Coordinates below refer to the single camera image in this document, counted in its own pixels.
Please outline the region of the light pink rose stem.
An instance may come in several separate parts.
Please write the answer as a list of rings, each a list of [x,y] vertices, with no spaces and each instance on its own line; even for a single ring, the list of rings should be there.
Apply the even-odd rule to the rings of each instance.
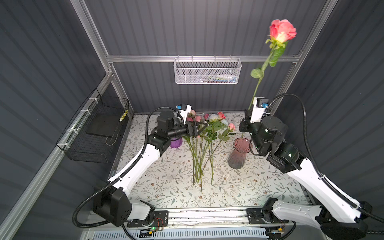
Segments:
[[[203,131],[203,133],[204,133],[204,140],[206,141],[206,145],[204,146],[204,149],[206,150],[206,152],[208,153],[208,159],[206,160],[206,162],[203,164],[203,170],[205,169],[205,167],[206,167],[206,165],[208,164],[208,163],[210,163],[210,160],[209,160],[209,157],[210,157],[210,137],[209,137],[209,130],[210,130],[210,125],[209,125],[209,123],[208,123],[208,127]],[[227,135],[227,137],[226,137],[226,141],[228,141],[229,139],[230,139],[230,137],[231,136],[233,136],[233,135],[235,135],[236,133],[235,133],[235,129],[236,129],[236,127],[235,127],[235,125],[234,124],[229,124],[228,123],[228,131],[229,131],[229,133],[228,133],[228,135]],[[217,140],[214,140],[213,141],[213,147],[215,148],[217,145],[218,145],[218,143],[219,143],[219,139],[217,139]]]

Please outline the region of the pink glass vase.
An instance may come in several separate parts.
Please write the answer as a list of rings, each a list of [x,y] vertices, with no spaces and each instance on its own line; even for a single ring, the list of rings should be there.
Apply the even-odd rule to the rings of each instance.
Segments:
[[[229,167],[239,170],[244,166],[247,154],[251,152],[250,143],[251,142],[246,138],[235,139],[234,150],[227,159]]]

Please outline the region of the white spray rose stem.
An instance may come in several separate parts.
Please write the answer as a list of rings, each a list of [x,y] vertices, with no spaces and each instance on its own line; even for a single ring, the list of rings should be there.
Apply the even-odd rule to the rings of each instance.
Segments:
[[[211,168],[211,183],[214,178],[214,154],[221,143],[230,139],[234,128],[230,126],[224,115],[206,115],[194,118],[199,125],[199,135],[189,140],[189,147],[193,156],[193,183],[203,188],[204,171]]]

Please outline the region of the red pink rose stem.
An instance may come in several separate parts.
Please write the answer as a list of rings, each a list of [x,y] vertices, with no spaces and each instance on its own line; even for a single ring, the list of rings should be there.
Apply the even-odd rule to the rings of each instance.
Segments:
[[[226,120],[226,116],[222,112],[218,112],[216,115],[211,114],[208,118],[208,123],[210,125],[209,137],[210,137],[210,164],[211,164],[211,184],[213,184],[214,180],[214,153],[217,147],[223,140],[227,140],[226,137],[229,133],[228,131],[228,122]],[[219,139],[218,145],[214,148],[213,141]]]

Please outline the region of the deep pink rose stem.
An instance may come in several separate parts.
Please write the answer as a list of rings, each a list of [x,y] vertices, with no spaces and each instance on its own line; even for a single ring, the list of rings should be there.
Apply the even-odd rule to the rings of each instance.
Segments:
[[[266,40],[266,44],[270,43],[270,54],[264,61],[261,68],[256,68],[251,71],[251,77],[257,79],[257,85],[254,90],[251,102],[248,110],[251,109],[254,101],[254,97],[261,84],[265,71],[268,66],[275,67],[281,56],[285,53],[287,44],[290,40],[294,39],[297,35],[297,29],[288,20],[273,20],[270,25],[269,38]]]

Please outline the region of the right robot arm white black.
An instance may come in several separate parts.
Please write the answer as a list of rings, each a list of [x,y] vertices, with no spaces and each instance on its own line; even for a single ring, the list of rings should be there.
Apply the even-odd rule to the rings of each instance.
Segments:
[[[367,202],[359,202],[343,191],[331,190],[333,183],[325,184],[327,178],[320,177],[313,163],[294,145],[286,143],[285,133],[288,127],[280,119],[265,116],[264,109],[255,112],[245,110],[240,123],[240,131],[248,132],[251,145],[257,154],[283,174],[293,178],[308,190],[319,205],[289,204],[277,198],[268,198],[259,216],[266,223],[278,220],[293,221],[321,230],[333,240],[359,240],[368,234],[368,225],[364,222],[367,215],[359,208],[371,211]]]

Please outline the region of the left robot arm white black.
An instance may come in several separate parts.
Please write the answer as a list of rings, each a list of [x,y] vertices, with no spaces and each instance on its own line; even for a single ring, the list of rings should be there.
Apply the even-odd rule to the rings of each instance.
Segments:
[[[200,133],[197,124],[187,120],[190,105],[181,104],[174,109],[161,107],[157,117],[157,127],[149,132],[146,121],[145,143],[141,150],[120,172],[108,182],[111,187],[94,198],[94,213],[116,227],[127,221],[141,221],[150,225],[155,217],[155,208],[145,202],[132,202],[129,195],[136,182],[146,170],[170,147],[173,140],[184,136],[195,137]]]

